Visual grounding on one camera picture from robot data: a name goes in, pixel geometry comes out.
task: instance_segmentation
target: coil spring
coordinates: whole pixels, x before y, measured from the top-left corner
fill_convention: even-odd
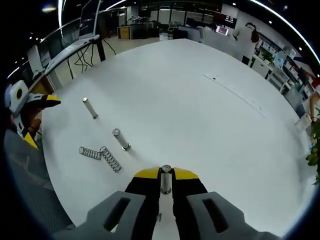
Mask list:
[[[111,152],[109,152],[106,146],[101,147],[99,152],[115,173],[120,171],[120,163],[114,158]]]
[[[95,151],[95,150],[81,146],[81,147],[79,147],[79,153],[81,155],[88,157],[88,158],[101,160],[101,153],[99,151]]]

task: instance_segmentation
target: cable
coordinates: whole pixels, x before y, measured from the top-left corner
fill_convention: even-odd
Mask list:
[[[84,64],[84,63],[82,62],[78,51],[76,52],[76,54],[78,55],[78,58],[80,59],[81,64],[74,63],[74,65],[81,66],[81,67],[82,67],[82,68],[81,68],[81,73],[83,73],[83,72],[84,72],[84,67],[85,67],[85,71],[86,71],[87,68],[88,68],[88,65],[86,65],[86,64]]]
[[[111,46],[109,43],[107,43],[106,40],[104,40],[104,39],[102,39],[102,40],[103,40],[106,44],[109,45],[109,47],[110,47],[110,48],[112,49],[112,51],[114,52],[114,55],[117,55],[117,54],[116,54],[116,51],[112,48],[112,46]]]
[[[89,47],[90,47],[90,45],[88,45],[88,46],[86,47],[86,49],[84,50],[84,52],[82,52],[82,50],[80,51],[80,52],[81,52],[81,56],[80,56],[79,59],[74,63],[74,64],[77,65],[77,66],[82,66],[82,67],[85,66],[86,69],[85,69],[84,71],[87,70],[88,65],[89,65],[90,67],[92,67],[92,65],[90,65],[90,63],[88,63],[88,62],[86,61],[85,56],[84,56]]]
[[[70,62],[69,62],[69,58],[66,59],[66,62],[68,63],[68,66],[69,66],[69,70],[70,70],[70,74],[71,74],[71,78],[74,79],[74,74],[71,70],[71,67],[70,67]]]
[[[93,66],[94,64],[92,63],[92,58],[94,57],[94,44],[92,44],[92,49],[91,49],[91,59],[90,59],[90,62],[91,62],[91,65]]]

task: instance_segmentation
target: ceiling light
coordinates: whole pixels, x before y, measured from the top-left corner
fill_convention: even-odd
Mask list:
[[[127,1],[127,0],[121,0],[121,1],[118,1],[118,2],[116,2],[115,4],[113,4],[113,5],[109,6],[109,7],[107,7],[105,10],[112,9],[114,6],[116,6],[116,5],[120,4],[120,3],[123,3],[123,2],[125,2],[125,1]]]
[[[16,71],[19,70],[19,68],[20,68],[20,67],[18,66],[15,70],[13,70],[13,72],[10,73],[9,76],[8,76],[6,79],[10,78],[12,74],[14,74]]]
[[[273,13],[274,15],[276,15],[278,18],[280,18],[282,21],[284,21],[293,31],[295,31],[296,34],[298,34],[298,36],[304,41],[304,43],[308,46],[308,48],[311,50],[312,54],[314,55],[315,59],[317,60],[317,62],[320,64],[320,59],[318,58],[316,52],[314,51],[314,49],[311,47],[311,45],[307,42],[307,40],[302,36],[302,34],[290,23],[288,22],[285,18],[283,18],[279,13],[277,13],[276,11],[272,10],[270,7],[263,5],[261,2],[257,1],[257,0],[250,0],[251,2],[263,7],[264,9],[268,10],[269,12]]]
[[[44,7],[44,8],[42,8],[42,12],[47,14],[47,13],[53,12],[56,9],[57,8],[55,6],[48,5],[48,6]]]

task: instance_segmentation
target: metal shaft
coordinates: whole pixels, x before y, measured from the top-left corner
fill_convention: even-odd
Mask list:
[[[171,193],[172,176],[171,176],[171,166],[163,165],[161,168],[161,193],[166,195]]]
[[[112,134],[115,137],[115,139],[117,139],[117,141],[120,143],[122,150],[128,151],[130,149],[130,143],[126,141],[125,137],[123,136],[119,128],[113,129]]]
[[[98,117],[98,114],[96,113],[96,111],[94,110],[94,108],[92,107],[91,103],[89,102],[88,98],[85,97],[84,99],[82,99],[82,102],[84,103],[84,105],[86,106],[86,108],[88,109],[88,111],[90,112],[90,114],[92,115],[93,119],[96,119]]]

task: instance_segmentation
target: desk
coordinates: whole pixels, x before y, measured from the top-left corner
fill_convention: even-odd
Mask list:
[[[204,75],[255,100],[265,117]],[[199,175],[258,231],[282,236],[309,203],[314,176],[302,182],[296,158],[310,140],[296,132],[297,114],[258,73],[212,47],[188,39],[137,47],[88,69],[57,96],[61,104],[42,114],[44,156],[76,226],[92,207],[125,190],[137,171],[164,164]],[[99,114],[96,120],[83,97]],[[131,143],[129,151],[112,136],[114,128]],[[80,155],[80,146],[107,146],[122,170],[116,174],[105,161]],[[171,195],[161,198],[165,208],[160,203],[162,221],[153,237],[177,239]]]
[[[146,39],[149,37],[149,30],[153,27],[153,22],[133,23],[126,26],[119,26],[117,28],[117,35],[119,39]]]

